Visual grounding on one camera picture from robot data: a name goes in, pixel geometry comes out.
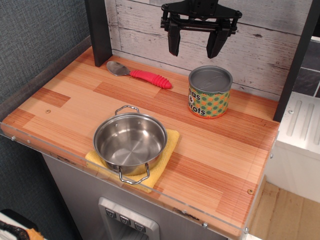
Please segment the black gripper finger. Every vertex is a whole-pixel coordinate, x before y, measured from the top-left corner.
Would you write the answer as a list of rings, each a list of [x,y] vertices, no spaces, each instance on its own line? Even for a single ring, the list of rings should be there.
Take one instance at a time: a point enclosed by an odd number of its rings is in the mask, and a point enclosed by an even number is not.
[[[168,48],[169,52],[174,55],[178,56],[179,54],[179,45],[181,40],[180,35],[180,26],[177,23],[170,22],[168,27]]]
[[[219,54],[228,37],[231,36],[232,32],[233,29],[230,22],[220,22],[219,25],[213,28],[209,34],[206,46],[208,58],[215,58]]]

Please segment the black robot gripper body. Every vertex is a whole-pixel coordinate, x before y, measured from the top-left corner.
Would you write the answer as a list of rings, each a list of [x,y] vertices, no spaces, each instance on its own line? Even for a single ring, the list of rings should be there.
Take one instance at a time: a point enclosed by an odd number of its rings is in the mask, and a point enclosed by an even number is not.
[[[169,31],[222,32],[234,34],[237,22],[242,17],[239,10],[218,4],[217,0],[183,0],[165,3],[161,6],[163,15],[160,27]]]

